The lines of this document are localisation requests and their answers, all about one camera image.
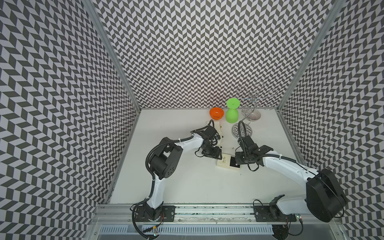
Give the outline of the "aluminium mounting rail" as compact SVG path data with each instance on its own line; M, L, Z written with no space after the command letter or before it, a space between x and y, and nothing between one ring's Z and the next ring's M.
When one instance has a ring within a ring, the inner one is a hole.
M130 224L134 217L131 204L109 204L96 207L94 216L90 222L96 224ZM164 204L163 206L175 206L174 224L240 224L261 223L257 222L254 214L254 206L268 206L268 204Z

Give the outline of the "silver jewelry stand front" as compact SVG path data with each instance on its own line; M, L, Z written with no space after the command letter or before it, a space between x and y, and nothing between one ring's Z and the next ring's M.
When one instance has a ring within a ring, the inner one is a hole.
M245 137L245 136L252 136L253 134L253 130L252 128L249 126L250 122L251 122L251 114L254 112L254 108L243 108L242 109L242 119L241 121L244 121L246 119L249 120L249 123L245 124L245 128L244 127L239 127L239 124L236 123L233 125L232 127L232 134L233 136L238 139L240 136L242 137Z

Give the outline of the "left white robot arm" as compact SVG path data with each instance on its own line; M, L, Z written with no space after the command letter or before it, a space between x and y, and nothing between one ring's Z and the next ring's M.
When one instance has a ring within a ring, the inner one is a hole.
M142 205L150 210L161 208L164 203L166 179L176 170L183 153L194 150L202 151L202 156L216 160L222 159L222 150L218 146L221 135L210 120L202 128L191 131L191 136L184 139L171 140L167 137L148 153L145 166L152 176L151 191L143 201L133 204L130 210Z

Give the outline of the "orange bowl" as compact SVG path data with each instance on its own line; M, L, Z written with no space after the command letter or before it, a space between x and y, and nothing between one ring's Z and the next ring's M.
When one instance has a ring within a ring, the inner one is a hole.
M211 118L214 121L218 121L218 120L222 119L224 114L225 114L223 109L217 108L217 107L210 109L209 113L210 113Z

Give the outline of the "cream jewelry box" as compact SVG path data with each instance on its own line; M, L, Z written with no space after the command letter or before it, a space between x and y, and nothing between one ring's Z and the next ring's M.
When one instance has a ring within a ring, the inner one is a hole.
M229 154L222 154L222 159L217 160L216 166L232 170L240 169L240 165L236 163L235 157Z
M216 146L219 148L222 148L222 142L223 142L223 139L218 140Z
M222 136L222 127L221 127L221 124L220 124L220 121L214 121L214 120L210 120L210 121L207 121L207 124L212 126L212 127L215 127L216 131L218 132L218 134L220 136Z

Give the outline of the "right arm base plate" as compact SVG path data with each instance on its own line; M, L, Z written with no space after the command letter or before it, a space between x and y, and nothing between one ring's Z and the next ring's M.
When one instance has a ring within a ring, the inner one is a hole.
M275 207L270 206L254 206L254 214L257 222L266 223L294 223L298 219L294 214L285 215Z

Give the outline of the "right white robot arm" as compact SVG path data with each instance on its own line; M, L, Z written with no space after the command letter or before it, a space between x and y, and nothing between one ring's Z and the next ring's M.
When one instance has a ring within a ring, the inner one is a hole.
M256 164L258 167L272 169L305 190L304 194L275 197L267 209L272 221L280 218L311 214L318 220L328 223L333 218L341 218L345 214L347 197L335 174L328 170L317 170L300 164L298 161L278 154L273 148L263 145L259 147L247 134L243 121L237 124L238 143L242 149L235 153L238 165Z

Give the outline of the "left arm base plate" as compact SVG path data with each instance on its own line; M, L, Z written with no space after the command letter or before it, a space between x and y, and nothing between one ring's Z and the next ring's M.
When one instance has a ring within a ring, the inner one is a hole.
M134 213L134 220L137 222L173 222L175 219L175 206L159 206L156 209L147 205L138 206Z

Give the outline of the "green plastic stand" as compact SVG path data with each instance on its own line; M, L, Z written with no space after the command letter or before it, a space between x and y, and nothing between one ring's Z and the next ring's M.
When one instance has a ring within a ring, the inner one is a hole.
M238 108L240 107L240 101L237 98L230 98L227 100L227 107L226 121L234 124L239 118Z

